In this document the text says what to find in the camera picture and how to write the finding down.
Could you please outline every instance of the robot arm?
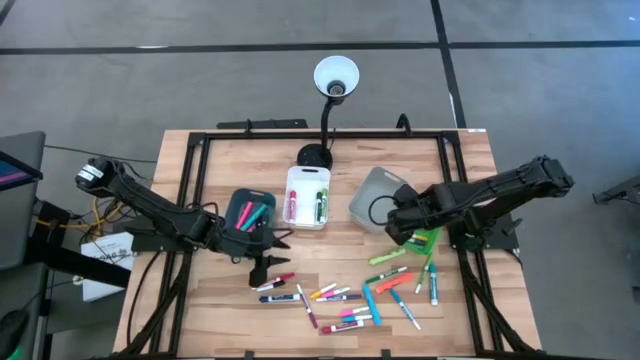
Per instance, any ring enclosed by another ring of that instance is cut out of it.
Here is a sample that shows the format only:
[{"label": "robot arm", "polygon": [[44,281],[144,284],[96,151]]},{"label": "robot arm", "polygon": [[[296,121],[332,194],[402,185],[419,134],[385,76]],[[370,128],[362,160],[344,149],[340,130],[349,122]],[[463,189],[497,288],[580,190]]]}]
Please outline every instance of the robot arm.
[{"label": "robot arm", "polygon": [[517,169],[472,183],[435,184],[420,194],[403,185],[394,195],[398,209],[387,214],[385,231],[402,245],[414,230],[463,221],[468,234],[482,236],[496,219],[513,209],[534,198],[562,197],[573,184],[558,160],[540,156]]},{"label": "robot arm", "polygon": [[263,252],[271,247],[289,248],[274,236],[272,229],[261,226],[252,233],[225,229],[217,205],[215,214],[199,207],[181,208],[138,184],[127,174],[125,165],[128,164],[104,157],[89,159],[76,175],[76,185],[98,198],[114,197],[130,206],[151,220],[155,230],[166,238],[234,258],[254,259],[256,266],[249,277],[253,287],[266,281],[269,266],[289,261],[273,256],[263,258]]}]

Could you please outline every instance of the concrete floor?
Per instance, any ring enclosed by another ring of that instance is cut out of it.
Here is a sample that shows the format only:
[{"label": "concrete floor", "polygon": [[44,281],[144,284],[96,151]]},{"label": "concrete floor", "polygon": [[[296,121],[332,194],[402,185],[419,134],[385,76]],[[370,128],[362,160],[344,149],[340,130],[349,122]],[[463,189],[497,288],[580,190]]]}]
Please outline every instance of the concrete floor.
[{"label": "concrete floor", "polygon": [[[632,0],[441,6],[452,42],[640,37]],[[436,40],[428,0],[17,0],[0,26],[0,48]],[[49,144],[153,159],[166,129],[294,117],[316,127],[322,99],[311,74],[330,53],[0,56],[0,135],[44,130]],[[414,127],[454,126],[438,50],[340,53],[362,81],[331,126],[392,126],[401,112]],[[525,220],[518,235],[544,348],[637,358],[628,254],[640,247],[640,209],[595,206],[591,193],[640,173],[640,49],[454,50],[452,58],[467,125],[488,129],[499,170],[548,154],[576,180],[567,197],[515,212]],[[47,150],[38,195],[86,211],[90,198],[73,184],[86,158]],[[116,324],[56,335],[52,359],[109,353]]]}]

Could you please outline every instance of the wooden table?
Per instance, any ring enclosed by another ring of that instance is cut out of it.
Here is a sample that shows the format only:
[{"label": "wooden table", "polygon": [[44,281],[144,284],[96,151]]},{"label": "wooden table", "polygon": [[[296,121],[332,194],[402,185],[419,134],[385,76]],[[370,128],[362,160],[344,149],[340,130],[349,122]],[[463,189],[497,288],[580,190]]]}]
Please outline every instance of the wooden table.
[{"label": "wooden table", "polygon": [[[167,131],[160,150],[152,189],[172,201],[178,193],[188,133]],[[487,133],[460,130],[460,139],[469,181],[495,174]],[[296,165],[296,154],[307,143],[308,140],[213,141],[202,203],[216,201],[224,214],[232,192],[247,187],[273,193],[278,201],[276,212],[281,214],[287,170]],[[407,265],[408,271],[416,276],[420,272],[424,258],[414,254],[369,266],[369,258],[396,246],[385,234],[372,235],[352,223],[348,204],[374,166],[383,166],[403,177],[418,191],[443,182],[436,141],[336,140],[332,154],[329,222],[322,231],[297,231],[287,238],[291,250],[271,251],[290,258],[291,262],[272,267],[269,278],[286,272],[295,272],[296,277],[269,294],[295,293],[296,282],[307,296],[332,282],[361,292],[365,279],[392,267]],[[191,179],[196,177],[198,155],[197,150]],[[455,174],[452,152],[449,159]],[[192,193],[193,181],[189,194]],[[390,294],[374,292],[383,326],[376,327],[366,321],[363,329],[332,335],[320,335],[313,329],[302,303],[260,304],[256,292],[247,285],[252,261],[234,265],[226,255],[198,251],[189,279],[178,355],[243,356],[245,350],[253,350],[256,356],[379,356],[380,349],[390,349],[393,356],[472,355],[458,260],[449,247],[446,231],[441,232],[434,251],[440,305],[430,304],[424,288],[420,295],[415,295],[415,281],[397,288],[422,325],[422,331],[413,327]],[[142,254],[135,261],[114,351],[125,347],[131,301],[150,258],[150,254]],[[498,308],[526,342],[539,347],[520,265],[504,251],[486,251],[486,258]],[[156,306],[163,266],[164,255],[161,255],[143,285],[134,312],[133,334],[141,329]],[[325,326],[339,323],[340,311],[364,304],[364,300],[314,301],[311,306],[319,325]],[[478,308],[485,347],[490,348],[486,316],[479,303]],[[172,318],[170,310],[163,326],[161,350],[168,346]]]}]

